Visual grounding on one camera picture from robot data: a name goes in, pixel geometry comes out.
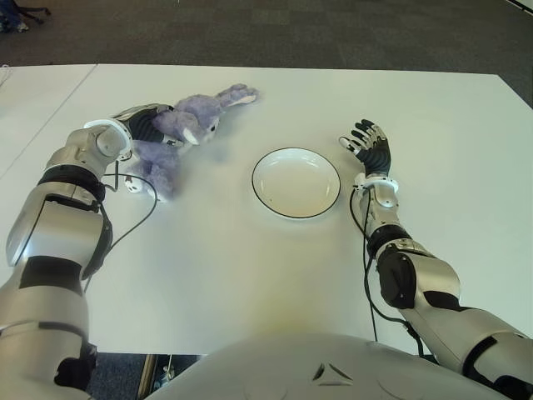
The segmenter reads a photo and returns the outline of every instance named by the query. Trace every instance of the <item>purple stuffed animal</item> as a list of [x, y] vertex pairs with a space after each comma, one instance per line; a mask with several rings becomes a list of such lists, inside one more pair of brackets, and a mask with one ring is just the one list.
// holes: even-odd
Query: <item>purple stuffed animal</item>
[[[157, 197], [168, 201], [176, 192], [178, 159], [191, 146], [203, 144], [215, 136], [221, 115], [237, 104], [252, 103], [257, 90], [237, 84], [218, 93], [215, 97], [197, 94], [181, 100], [172, 111], [158, 114], [152, 125], [162, 133], [176, 138], [181, 146], [165, 143], [133, 141], [133, 152], [139, 158], [127, 169], [127, 173], [148, 180], [157, 190]], [[126, 177], [127, 189], [132, 193], [148, 192], [150, 189], [140, 179]]]

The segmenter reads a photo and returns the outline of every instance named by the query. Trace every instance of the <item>bunny ear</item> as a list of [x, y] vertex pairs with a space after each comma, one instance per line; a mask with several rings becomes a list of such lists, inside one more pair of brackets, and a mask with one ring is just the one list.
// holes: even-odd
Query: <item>bunny ear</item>
[[218, 93], [217, 99], [223, 108], [228, 108], [237, 104], [248, 104], [256, 101], [257, 90], [248, 87], [247, 85], [243, 85], [242, 83], [238, 83], [224, 92]]

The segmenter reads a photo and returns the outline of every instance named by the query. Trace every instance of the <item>white table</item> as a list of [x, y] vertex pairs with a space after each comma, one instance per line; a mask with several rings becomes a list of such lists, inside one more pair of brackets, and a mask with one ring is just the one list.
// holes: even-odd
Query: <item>white table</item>
[[[0, 179], [94, 65], [12, 67], [0, 87]], [[0, 69], [0, 79], [5, 70]]]
[[[11, 204], [84, 122], [237, 82], [258, 88], [261, 100], [228, 113], [215, 140], [185, 156], [180, 197], [117, 246], [93, 279], [91, 340], [100, 350], [210, 353], [281, 330], [372, 338], [361, 234], [347, 209], [361, 168], [337, 144], [360, 118], [388, 133], [401, 219], [458, 272], [462, 303], [533, 333], [533, 112], [496, 76], [98, 66], [2, 180], [12, 188], [2, 220], [10, 226], [18, 211]], [[288, 146], [319, 152], [341, 176], [337, 204], [316, 219], [283, 219], [253, 194], [257, 160]], [[109, 194], [116, 235], [150, 204]], [[395, 314], [379, 300], [375, 277], [376, 302]], [[378, 320], [378, 332], [382, 342], [414, 351], [401, 327]]]

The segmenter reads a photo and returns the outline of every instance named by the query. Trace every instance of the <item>robot forearm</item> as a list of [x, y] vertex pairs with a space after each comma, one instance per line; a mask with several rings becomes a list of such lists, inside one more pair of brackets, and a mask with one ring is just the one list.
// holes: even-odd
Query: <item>robot forearm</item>
[[24, 203], [7, 239], [14, 271], [0, 288], [0, 398], [89, 398], [74, 389], [95, 358], [81, 280], [111, 244], [100, 178], [130, 140], [114, 121], [71, 133]]
[[459, 305], [453, 268], [412, 240], [396, 210], [397, 184], [359, 177], [358, 221], [377, 260], [381, 295], [412, 325], [443, 367], [511, 398], [533, 393], [533, 341], [489, 312]]

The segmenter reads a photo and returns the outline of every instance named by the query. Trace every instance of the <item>stuffed bunny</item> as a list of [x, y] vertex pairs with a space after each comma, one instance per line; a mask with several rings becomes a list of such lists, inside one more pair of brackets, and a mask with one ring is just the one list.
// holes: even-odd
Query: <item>stuffed bunny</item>
[[[133, 141], [133, 152], [138, 161], [127, 173], [145, 178], [157, 190], [157, 197], [168, 201], [176, 192], [178, 160], [191, 146], [203, 144], [215, 136], [221, 115], [237, 104], [252, 103], [257, 90], [247, 85], [233, 85], [215, 97], [197, 94], [181, 100], [173, 110], [159, 113], [152, 125], [161, 133], [177, 139], [179, 146], [164, 142]], [[140, 179], [126, 177], [125, 184], [132, 193], [149, 192], [149, 185]]]

